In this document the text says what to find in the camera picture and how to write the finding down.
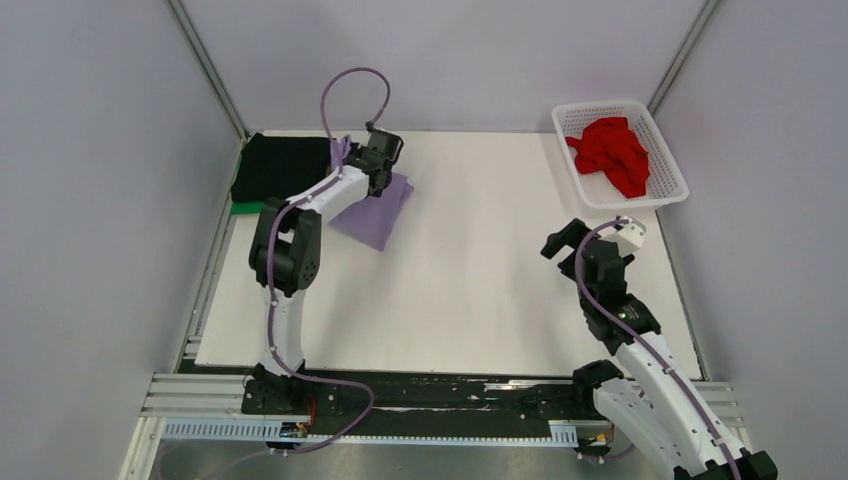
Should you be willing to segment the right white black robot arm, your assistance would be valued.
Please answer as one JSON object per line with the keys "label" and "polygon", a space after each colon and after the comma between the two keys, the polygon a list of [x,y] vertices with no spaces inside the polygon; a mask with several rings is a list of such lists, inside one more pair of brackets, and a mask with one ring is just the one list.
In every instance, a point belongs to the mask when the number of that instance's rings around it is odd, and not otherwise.
{"label": "right white black robot arm", "polygon": [[626,269],[646,227],[629,216],[588,227],[574,218],[548,235],[541,250],[573,281],[588,330],[611,355],[573,373],[571,403],[599,414],[669,479],[775,479],[765,451],[750,451],[682,373],[660,323],[628,290]]}

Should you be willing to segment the purple t shirt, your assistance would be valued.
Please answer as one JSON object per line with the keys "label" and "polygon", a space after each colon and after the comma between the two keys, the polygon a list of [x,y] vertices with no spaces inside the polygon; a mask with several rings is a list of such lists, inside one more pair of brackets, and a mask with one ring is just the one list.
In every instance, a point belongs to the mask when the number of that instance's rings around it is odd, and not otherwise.
{"label": "purple t shirt", "polygon": [[334,228],[382,251],[412,187],[405,176],[392,172],[392,183],[382,196],[368,196],[368,177],[358,168],[344,164],[353,146],[348,135],[330,140],[331,165],[336,171],[333,185],[319,202],[320,212]]}

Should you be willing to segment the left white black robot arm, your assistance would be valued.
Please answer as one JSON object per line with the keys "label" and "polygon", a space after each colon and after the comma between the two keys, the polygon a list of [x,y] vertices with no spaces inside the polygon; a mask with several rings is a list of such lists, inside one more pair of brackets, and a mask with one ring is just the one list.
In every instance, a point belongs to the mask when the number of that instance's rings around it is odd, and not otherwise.
{"label": "left white black robot arm", "polygon": [[392,184],[404,147],[397,134],[373,124],[367,131],[363,144],[349,137],[331,140],[325,179],[262,206],[248,263],[267,293],[267,345],[245,387],[246,414],[293,414],[309,404],[306,390],[314,379],[302,371],[303,310],[320,268],[323,227],[355,203],[380,197]]}

